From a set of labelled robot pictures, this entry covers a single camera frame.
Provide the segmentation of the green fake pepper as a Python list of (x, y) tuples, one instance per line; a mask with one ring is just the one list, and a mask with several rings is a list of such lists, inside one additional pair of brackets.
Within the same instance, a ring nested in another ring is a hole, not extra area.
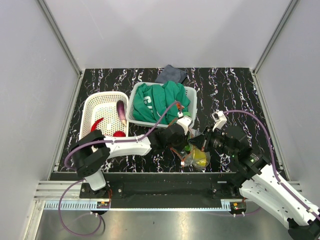
[(190, 151), (191, 151), (190, 145), (186, 145), (186, 146), (184, 147), (184, 150), (185, 150), (187, 153), (190, 153)]

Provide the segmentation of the yellow fake fruit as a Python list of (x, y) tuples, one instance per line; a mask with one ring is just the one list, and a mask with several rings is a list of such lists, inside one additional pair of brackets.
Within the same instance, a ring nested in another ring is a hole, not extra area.
[(211, 156), (208, 152), (203, 152), (196, 148), (193, 152), (193, 165), (198, 168), (205, 168), (210, 158)]

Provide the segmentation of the clear zip top bag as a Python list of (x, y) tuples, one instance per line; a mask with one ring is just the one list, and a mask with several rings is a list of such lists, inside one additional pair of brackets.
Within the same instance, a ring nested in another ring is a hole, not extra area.
[[(188, 136), (188, 138), (187, 138), (187, 142), (188, 142), (188, 140), (189, 140), (190, 138), (194, 138), (194, 137), (199, 136), (199, 135), (201, 134), (198, 130), (195, 130), (195, 129), (192, 129), (192, 128), (190, 128), (190, 129), (188, 130), (188, 132), (189, 132), (189, 136)], [(173, 148), (173, 147), (171, 147), (170, 149), (177, 155), (177, 157), (178, 157), (179, 160), (180, 160), (180, 163), (181, 163), (181, 162), (184, 162), (184, 166), (182, 166), (182, 165), (180, 164), (182, 168), (185, 168), (185, 167), (193, 167), (193, 168), (195, 168), (195, 169), (197, 169), (197, 170), (199, 170), (199, 171), (204, 171), (205, 168), (209, 165), (210, 161), (208, 162), (207, 166), (204, 167), (204, 168), (199, 168), (199, 167), (194, 166), (194, 165), (193, 165), (194, 151), (195, 151), (195, 149), (198, 149), (198, 148), (195, 147), (195, 146), (193, 146), (193, 145), (191, 145), (191, 144), (189, 144), (189, 142), (188, 142), (188, 145), (190, 145), (190, 147), (191, 147), (190, 153), (186, 152), (184, 149), (183, 149), (183, 150), (176, 150), (176, 149)]]

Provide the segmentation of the red fake round fruit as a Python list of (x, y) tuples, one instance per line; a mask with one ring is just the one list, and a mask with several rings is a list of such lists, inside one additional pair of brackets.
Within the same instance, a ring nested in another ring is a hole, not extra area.
[(126, 137), (126, 133), (121, 130), (118, 130), (113, 133), (113, 137)]

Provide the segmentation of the purple fake eggplant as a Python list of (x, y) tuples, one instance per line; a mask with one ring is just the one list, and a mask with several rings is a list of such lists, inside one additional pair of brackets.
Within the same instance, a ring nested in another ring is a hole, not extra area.
[(124, 126), (126, 126), (127, 125), (126, 111), (125, 111), (124, 102), (122, 100), (117, 101), (116, 110), (117, 110), (119, 120)]

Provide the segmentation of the red fake chili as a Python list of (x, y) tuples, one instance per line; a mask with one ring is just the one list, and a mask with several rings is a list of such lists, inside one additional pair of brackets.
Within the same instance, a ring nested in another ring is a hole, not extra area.
[(93, 125), (91, 126), (90, 131), (91, 131), (91, 132), (95, 131), (95, 130), (97, 129), (97, 126), (99, 125), (99, 123), (100, 123), (101, 121), (103, 121), (103, 120), (104, 120), (103, 117), (97, 119), (97, 120), (93, 123)]

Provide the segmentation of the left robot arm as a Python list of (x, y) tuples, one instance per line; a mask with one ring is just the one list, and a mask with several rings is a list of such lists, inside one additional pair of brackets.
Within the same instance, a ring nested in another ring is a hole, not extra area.
[(189, 129), (177, 123), (167, 128), (152, 128), (145, 135), (132, 137), (104, 136), (100, 130), (94, 130), (75, 144), (66, 161), (72, 159), (77, 176), (89, 184), (95, 197), (103, 198), (108, 193), (108, 186), (101, 166), (108, 159), (145, 156), (166, 148), (183, 149), (188, 135)]

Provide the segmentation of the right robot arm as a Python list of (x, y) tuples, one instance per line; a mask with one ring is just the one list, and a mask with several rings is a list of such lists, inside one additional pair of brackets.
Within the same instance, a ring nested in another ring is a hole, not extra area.
[(297, 192), (276, 170), (271, 160), (249, 146), (245, 132), (237, 126), (225, 130), (206, 128), (189, 143), (203, 152), (230, 157), (236, 173), (227, 185), (228, 195), (248, 199), (287, 229), (294, 240), (320, 238), (320, 208)]

